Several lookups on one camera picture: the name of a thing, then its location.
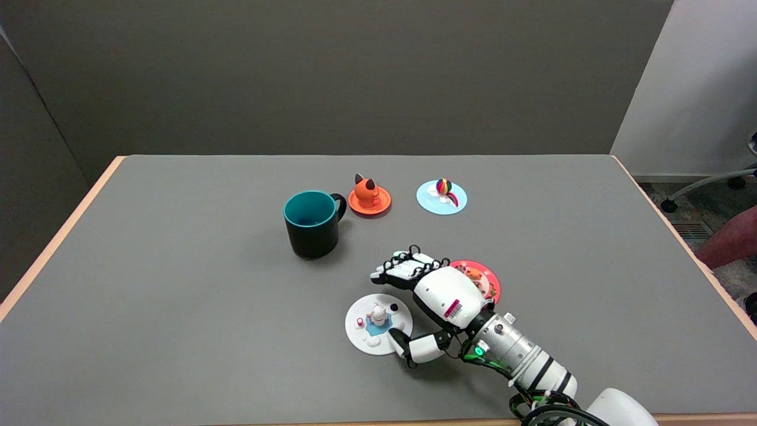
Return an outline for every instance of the floor vent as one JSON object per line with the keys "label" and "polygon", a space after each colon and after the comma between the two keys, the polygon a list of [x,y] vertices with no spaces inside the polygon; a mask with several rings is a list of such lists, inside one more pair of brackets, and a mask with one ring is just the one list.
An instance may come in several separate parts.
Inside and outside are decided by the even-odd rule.
{"label": "floor vent", "polygon": [[671,221],[673,228],[684,240],[707,240],[712,230],[703,221]]}

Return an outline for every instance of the office chair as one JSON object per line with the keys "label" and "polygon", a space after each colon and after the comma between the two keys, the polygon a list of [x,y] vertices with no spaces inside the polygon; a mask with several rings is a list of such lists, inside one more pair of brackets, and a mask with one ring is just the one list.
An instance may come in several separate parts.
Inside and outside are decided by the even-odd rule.
{"label": "office chair", "polygon": [[[749,140],[746,146],[747,148],[749,148],[749,151],[752,153],[752,155],[757,157],[757,133],[754,133],[752,135],[752,138]],[[702,179],[698,182],[694,182],[691,185],[682,188],[681,190],[673,193],[668,198],[666,198],[663,202],[660,203],[660,208],[665,213],[672,213],[678,209],[678,204],[675,203],[676,198],[688,194],[691,191],[694,191],[696,188],[705,186],[708,183],[717,182],[719,180],[728,179],[727,184],[729,188],[731,188],[732,190],[741,190],[746,186],[746,181],[744,180],[745,176],[757,177],[757,163],[752,163],[748,167],[739,171],[731,171],[730,173],[723,173],[719,174],[718,176],[712,176],[706,179]]]}

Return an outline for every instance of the wooden table edge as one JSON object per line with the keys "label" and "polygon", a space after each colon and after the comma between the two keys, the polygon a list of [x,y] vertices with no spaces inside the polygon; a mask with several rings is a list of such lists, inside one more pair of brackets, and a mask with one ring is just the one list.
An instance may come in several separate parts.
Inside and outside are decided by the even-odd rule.
{"label": "wooden table edge", "polygon": [[45,267],[45,264],[55,253],[55,250],[58,249],[68,233],[71,231],[71,229],[73,229],[73,226],[76,225],[79,218],[82,217],[84,211],[86,211],[89,205],[92,204],[92,200],[95,199],[102,187],[107,183],[107,180],[111,178],[113,173],[118,168],[119,164],[121,164],[121,162],[125,158],[125,156],[116,157],[111,162],[111,165],[107,166],[105,172],[103,172],[100,178],[97,179],[95,185],[89,190],[87,195],[84,196],[84,199],[82,199],[76,209],[74,209],[73,213],[71,213],[71,216],[69,216],[68,219],[63,223],[61,229],[59,229],[55,236],[52,237],[52,240],[50,240],[50,243],[48,243],[45,249],[42,250],[42,253],[37,256],[37,259],[34,261],[34,263],[32,263],[32,265],[21,277],[18,283],[16,283],[16,286],[13,287],[8,296],[5,297],[5,300],[0,303],[0,322],[5,319],[5,316],[8,315],[14,305],[16,305],[18,299],[20,299],[26,289],[29,288],[29,285],[31,285],[32,281],[37,278],[37,275],[42,270],[42,268]]}
{"label": "wooden table edge", "polygon": [[744,312],[743,309],[739,306],[738,303],[731,297],[730,294],[728,294],[727,291],[725,291],[725,288],[723,288],[723,285],[720,284],[720,281],[718,281],[718,278],[715,277],[715,275],[712,274],[712,271],[710,268],[707,267],[704,263],[702,263],[699,259],[696,258],[694,255],[694,252],[691,250],[691,248],[686,244],[683,238],[681,238],[681,235],[678,234],[678,232],[673,228],[673,225],[670,223],[668,218],[660,212],[660,210],[657,208],[655,203],[652,201],[652,199],[644,192],[644,190],[641,189],[641,186],[634,180],[634,178],[631,176],[630,173],[628,173],[628,169],[625,168],[623,163],[618,160],[617,157],[614,155],[611,155],[618,164],[620,165],[621,169],[628,175],[628,177],[631,179],[631,182],[634,183],[637,189],[639,189],[639,192],[644,196],[645,200],[652,206],[653,210],[657,213],[657,215],[662,219],[662,222],[665,223],[665,225],[670,228],[670,231],[675,235],[676,239],[678,239],[678,242],[684,247],[684,250],[686,250],[686,253],[689,254],[691,257],[691,260],[694,261],[694,264],[702,271],[702,273],[707,277],[707,280],[709,280],[710,284],[715,288],[715,291],[718,292],[720,297],[725,301],[725,304],[728,305],[729,308],[731,308],[731,311],[734,312],[737,318],[739,318],[739,321],[741,321],[741,324],[746,328],[746,330],[749,332],[749,334],[752,334],[752,337],[757,340],[757,326],[752,322],[751,319],[749,319],[749,316]]}
{"label": "wooden table edge", "polygon": [[[639,192],[644,196],[644,198],[648,201],[648,203],[653,207],[653,210],[657,212],[657,215],[662,219],[662,221],[665,223],[665,225],[670,228],[673,235],[678,238],[678,242],[684,247],[686,252],[691,256],[691,258],[694,260],[694,263],[699,267],[699,269],[702,270],[702,273],[707,277],[709,282],[712,284],[712,286],[715,288],[715,290],[720,294],[720,296],[723,298],[723,300],[726,302],[726,304],[731,308],[731,310],[736,314],[736,316],[741,320],[741,322],[744,324],[744,327],[752,334],[752,336],[757,340],[757,327],[749,320],[749,317],[746,315],[744,310],[742,310],[738,304],[731,298],[731,296],[725,291],[723,286],[720,284],[717,278],[712,274],[712,271],[707,268],[706,265],[704,265],[702,262],[699,261],[699,259],[694,256],[694,253],[691,251],[689,246],[684,242],[684,239],[681,238],[680,235],[678,235],[678,232],[675,231],[673,228],[673,225],[671,225],[670,221],[657,209],[657,206],[652,202],[652,200],[649,198],[649,196],[641,189],[641,187],[636,183],[636,180],[631,176],[630,173],[628,173],[628,169],[625,168],[623,163],[618,160],[617,157],[614,155],[611,155],[618,164],[620,165],[621,169],[628,175],[628,178],[631,179],[631,182],[634,183],[637,189],[639,189]],[[23,293],[26,291],[26,289],[29,288],[29,285],[34,281],[34,279],[37,277],[39,272],[42,270],[42,268],[45,267],[45,264],[48,260],[52,257],[52,255],[55,253],[55,250],[58,249],[58,247],[61,245],[63,240],[66,238],[68,233],[73,229],[73,226],[77,223],[79,218],[82,217],[84,214],[84,211],[89,207],[90,204],[92,204],[92,200],[95,199],[95,197],[100,193],[100,190],[102,190],[103,186],[107,183],[107,181],[113,176],[113,173],[118,169],[118,166],[121,164],[121,162],[126,158],[126,156],[117,156],[114,158],[114,160],[111,162],[111,164],[105,169],[105,172],[99,177],[97,182],[95,182],[95,185],[92,186],[92,188],[87,192],[87,195],[84,196],[84,199],[79,203],[79,205],[76,207],[76,209],[71,213],[71,216],[63,223],[63,226],[60,230],[55,234],[55,236],[52,237],[52,240],[50,240],[50,243],[45,247],[44,250],[42,250],[42,253],[37,257],[37,259],[32,263],[32,265],[29,267],[29,270],[26,271],[26,273],[22,276],[22,278],[18,281],[16,286],[11,290],[11,292],[8,294],[8,296],[5,298],[5,301],[3,303],[0,303],[0,322],[5,319],[5,316],[8,315],[8,313],[11,311],[13,306],[18,302],[18,300],[21,298]],[[661,414],[661,415],[655,415],[655,419],[658,423],[664,423],[664,424],[670,424],[673,426],[704,426],[707,425],[713,425],[716,424],[717,426],[756,426],[757,425],[757,413],[732,413],[732,414],[686,414],[686,415],[669,415],[669,414]],[[340,424],[358,424],[358,425],[368,425],[368,424],[377,424],[381,426],[429,426],[429,425],[440,425],[440,426],[518,426],[520,425],[519,421],[515,419],[466,419],[466,420],[431,420],[431,421],[377,421],[377,422],[364,422],[364,423],[340,423]],[[250,424],[250,426],[260,426],[259,424]]]}

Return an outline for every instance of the coaster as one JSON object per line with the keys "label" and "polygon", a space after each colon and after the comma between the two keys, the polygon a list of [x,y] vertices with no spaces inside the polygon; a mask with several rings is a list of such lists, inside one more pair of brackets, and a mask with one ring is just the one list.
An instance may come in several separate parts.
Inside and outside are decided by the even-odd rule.
{"label": "coaster", "polygon": [[470,278],[484,298],[492,298],[494,299],[494,304],[499,303],[502,287],[491,269],[472,260],[456,260],[451,262],[450,266],[463,272],[466,277]]}
{"label": "coaster", "polygon": [[468,194],[448,179],[430,180],[416,191],[418,204],[435,215],[454,215],[468,205]]}
{"label": "coaster", "polygon": [[361,215],[377,215],[386,211],[386,209],[389,208],[389,205],[391,205],[391,195],[389,195],[387,190],[379,187],[378,194],[378,205],[376,206],[366,207],[360,205],[360,200],[355,195],[354,190],[350,192],[350,195],[347,197],[347,203],[356,213],[360,213]]}
{"label": "coaster", "polygon": [[358,299],[344,318],[350,342],[370,355],[395,353],[389,340],[390,328],[413,334],[413,316],[401,300],[388,294],[369,294]]}

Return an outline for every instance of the chair wheel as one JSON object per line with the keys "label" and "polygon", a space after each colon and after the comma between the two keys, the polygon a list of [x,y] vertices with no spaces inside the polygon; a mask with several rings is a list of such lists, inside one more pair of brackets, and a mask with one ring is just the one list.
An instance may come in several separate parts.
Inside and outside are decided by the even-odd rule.
{"label": "chair wheel", "polygon": [[742,190],[746,186],[746,181],[743,177],[732,177],[728,180],[728,187],[732,190]]}
{"label": "chair wheel", "polygon": [[675,201],[671,199],[666,199],[665,201],[660,203],[660,208],[662,208],[665,213],[672,213],[678,210],[678,204],[676,204]]}

